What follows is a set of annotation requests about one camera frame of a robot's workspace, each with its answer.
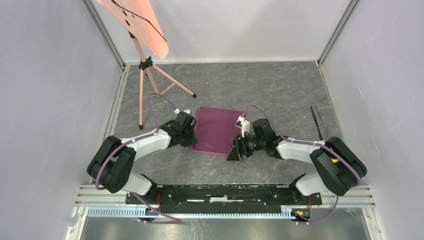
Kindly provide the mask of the purple cloth napkin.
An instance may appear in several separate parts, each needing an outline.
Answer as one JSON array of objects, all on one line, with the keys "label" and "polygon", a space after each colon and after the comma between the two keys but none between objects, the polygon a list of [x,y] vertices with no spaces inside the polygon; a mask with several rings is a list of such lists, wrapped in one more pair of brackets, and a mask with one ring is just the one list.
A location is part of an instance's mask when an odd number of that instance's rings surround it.
[{"label": "purple cloth napkin", "polygon": [[194,128],[197,144],[189,150],[193,153],[227,157],[233,148],[233,138],[241,133],[236,126],[242,111],[199,107]]}]

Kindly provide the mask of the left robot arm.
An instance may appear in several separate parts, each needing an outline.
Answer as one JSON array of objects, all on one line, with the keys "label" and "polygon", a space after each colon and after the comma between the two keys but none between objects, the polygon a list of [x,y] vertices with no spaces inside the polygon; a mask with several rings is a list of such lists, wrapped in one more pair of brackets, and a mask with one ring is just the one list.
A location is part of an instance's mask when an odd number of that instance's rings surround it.
[{"label": "left robot arm", "polygon": [[87,174],[94,179],[99,190],[107,190],[112,194],[119,191],[136,193],[145,204],[151,204],[157,198],[155,183],[144,174],[134,173],[134,162],[175,146],[195,146],[198,143],[195,136],[196,123],[194,116],[181,111],[174,120],[146,134],[131,138],[108,136],[88,164]]}]

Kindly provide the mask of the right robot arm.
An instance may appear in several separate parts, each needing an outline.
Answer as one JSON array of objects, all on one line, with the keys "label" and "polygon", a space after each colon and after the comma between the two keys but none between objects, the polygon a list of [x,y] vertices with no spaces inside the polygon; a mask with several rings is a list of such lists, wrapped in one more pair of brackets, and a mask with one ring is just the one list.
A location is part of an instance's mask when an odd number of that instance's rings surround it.
[{"label": "right robot arm", "polygon": [[360,185],[368,170],[351,149],[338,137],[328,140],[306,141],[280,136],[266,118],[253,123],[239,116],[236,124],[241,133],[232,139],[233,147],[228,161],[241,161],[254,152],[263,151],[280,160],[296,160],[314,166],[314,173],[296,178],[289,189],[289,199],[302,204],[310,195],[329,191],[344,196]]}]

